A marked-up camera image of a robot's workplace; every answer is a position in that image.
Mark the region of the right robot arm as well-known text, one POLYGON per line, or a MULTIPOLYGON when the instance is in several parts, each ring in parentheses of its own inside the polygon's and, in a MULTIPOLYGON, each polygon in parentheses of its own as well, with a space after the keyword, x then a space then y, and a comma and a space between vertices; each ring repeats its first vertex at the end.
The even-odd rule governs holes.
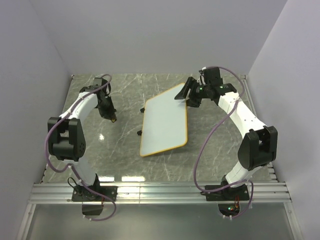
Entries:
POLYGON ((199 70, 198 79, 188 77, 175 100, 185 100, 188 107, 198 108, 203 99, 209 99, 226 113, 210 131, 209 138, 227 119, 231 119, 237 127, 242 137, 237 152, 238 161, 223 177, 219 187, 222 197, 232 200, 238 195, 238 187, 276 159, 278 131, 254 115, 242 100, 244 91, 238 92, 231 83, 224 83, 220 70, 219 66, 203 67, 199 70))

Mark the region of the yellow framed whiteboard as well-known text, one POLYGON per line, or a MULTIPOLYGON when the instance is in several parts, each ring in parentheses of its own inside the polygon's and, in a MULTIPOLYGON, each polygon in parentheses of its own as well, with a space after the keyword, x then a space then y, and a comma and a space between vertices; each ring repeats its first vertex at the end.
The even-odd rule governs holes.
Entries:
POLYGON ((188 142, 185 99, 175 100, 180 83, 145 102, 139 155, 147 157, 183 147, 188 142))

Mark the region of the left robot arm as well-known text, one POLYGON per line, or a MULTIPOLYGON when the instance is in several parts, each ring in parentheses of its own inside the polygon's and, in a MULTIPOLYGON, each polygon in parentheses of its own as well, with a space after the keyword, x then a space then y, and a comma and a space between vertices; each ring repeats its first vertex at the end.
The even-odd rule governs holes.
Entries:
POLYGON ((85 159, 86 140, 82 122, 89 113, 97 109, 103 119, 112 123, 117 121, 116 109, 111 94, 110 74, 94 78, 89 86, 84 86, 75 102, 58 117, 51 117, 47 122, 48 133, 44 141, 44 153, 48 167, 56 173, 67 169, 77 178, 73 187, 76 193, 89 201, 103 197, 98 175, 85 159))

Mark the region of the aluminium mounting rail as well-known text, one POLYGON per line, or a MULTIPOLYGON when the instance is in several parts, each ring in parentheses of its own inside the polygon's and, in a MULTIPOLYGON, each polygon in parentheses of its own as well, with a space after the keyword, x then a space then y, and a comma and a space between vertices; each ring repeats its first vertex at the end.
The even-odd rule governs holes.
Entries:
MULTIPOLYGON (((208 204, 206 197, 192 182, 103 182, 104 187, 117 186, 115 203, 120 204, 208 204)), ((67 183, 34 184, 29 204, 74 204, 72 187, 67 183)), ((292 201, 284 182, 254 183, 253 204, 290 203, 292 201)))

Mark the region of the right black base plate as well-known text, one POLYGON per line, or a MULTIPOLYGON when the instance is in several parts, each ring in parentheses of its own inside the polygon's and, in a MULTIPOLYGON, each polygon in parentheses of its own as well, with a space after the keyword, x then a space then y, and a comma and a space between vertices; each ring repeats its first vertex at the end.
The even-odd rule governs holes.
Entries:
POLYGON ((248 201, 250 199, 248 188, 245 184, 238 187, 228 187, 216 192, 204 192, 200 194, 205 196, 206 201, 248 201))

